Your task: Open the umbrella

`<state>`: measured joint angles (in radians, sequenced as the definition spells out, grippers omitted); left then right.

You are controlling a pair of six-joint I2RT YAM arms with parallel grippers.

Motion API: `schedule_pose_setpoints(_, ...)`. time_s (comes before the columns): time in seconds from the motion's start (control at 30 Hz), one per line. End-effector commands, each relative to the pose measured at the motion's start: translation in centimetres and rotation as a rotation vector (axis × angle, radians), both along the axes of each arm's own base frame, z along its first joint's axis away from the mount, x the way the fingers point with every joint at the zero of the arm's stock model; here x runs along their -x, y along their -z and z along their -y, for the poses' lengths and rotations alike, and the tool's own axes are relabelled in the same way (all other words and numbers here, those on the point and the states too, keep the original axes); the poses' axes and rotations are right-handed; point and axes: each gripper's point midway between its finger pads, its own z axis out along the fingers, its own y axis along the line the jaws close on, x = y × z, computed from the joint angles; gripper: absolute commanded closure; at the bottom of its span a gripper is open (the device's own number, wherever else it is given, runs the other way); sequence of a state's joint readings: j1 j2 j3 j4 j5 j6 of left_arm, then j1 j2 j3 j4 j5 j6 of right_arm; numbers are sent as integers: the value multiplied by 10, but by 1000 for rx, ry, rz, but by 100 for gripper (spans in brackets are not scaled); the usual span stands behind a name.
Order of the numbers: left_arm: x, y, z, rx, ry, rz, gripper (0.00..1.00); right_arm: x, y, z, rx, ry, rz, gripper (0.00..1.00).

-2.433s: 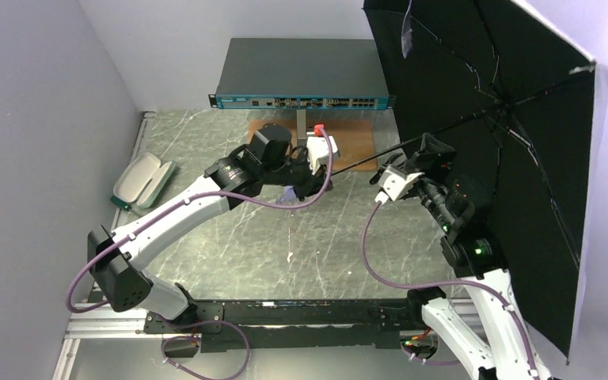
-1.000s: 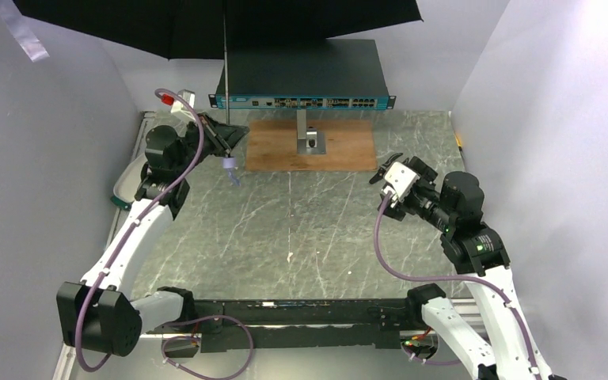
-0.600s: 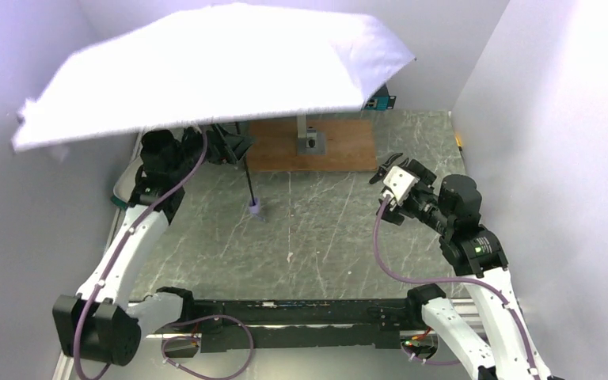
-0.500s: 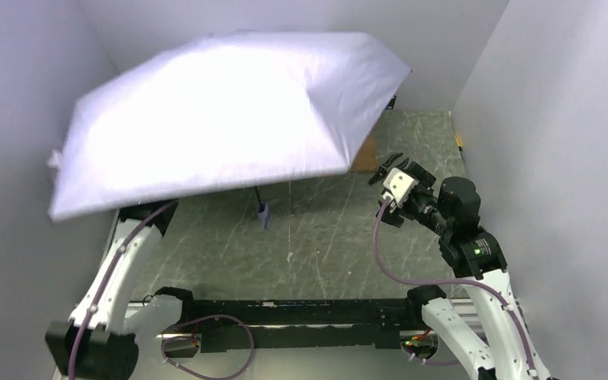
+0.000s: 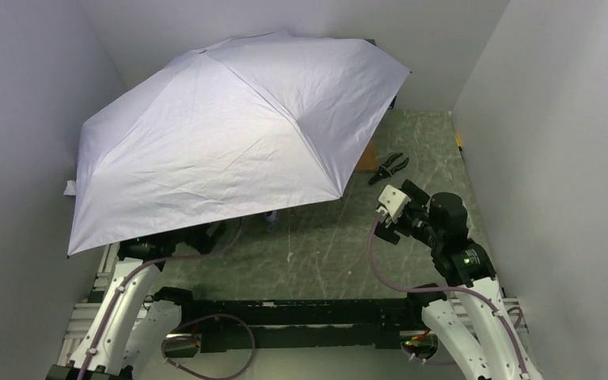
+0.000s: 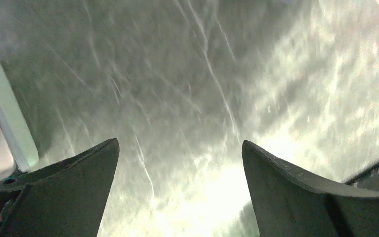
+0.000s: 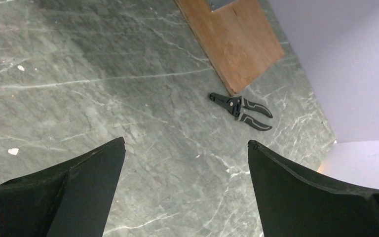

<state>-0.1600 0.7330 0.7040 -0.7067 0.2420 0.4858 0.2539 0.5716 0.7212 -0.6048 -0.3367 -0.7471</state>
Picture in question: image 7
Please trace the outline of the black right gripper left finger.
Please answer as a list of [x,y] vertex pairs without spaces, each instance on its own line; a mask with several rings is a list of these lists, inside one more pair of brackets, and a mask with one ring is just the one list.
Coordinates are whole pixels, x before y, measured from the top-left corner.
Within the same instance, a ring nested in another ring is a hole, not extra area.
[[125,153],[118,137],[0,184],[0,237],[102,236]]

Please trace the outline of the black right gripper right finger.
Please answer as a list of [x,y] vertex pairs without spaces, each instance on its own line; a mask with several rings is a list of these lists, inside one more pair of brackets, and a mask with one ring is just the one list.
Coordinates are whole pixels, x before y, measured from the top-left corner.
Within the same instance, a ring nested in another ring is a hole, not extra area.
[[379,237],[379,189],[323,175],[255,140],[248,163],[266,237]]

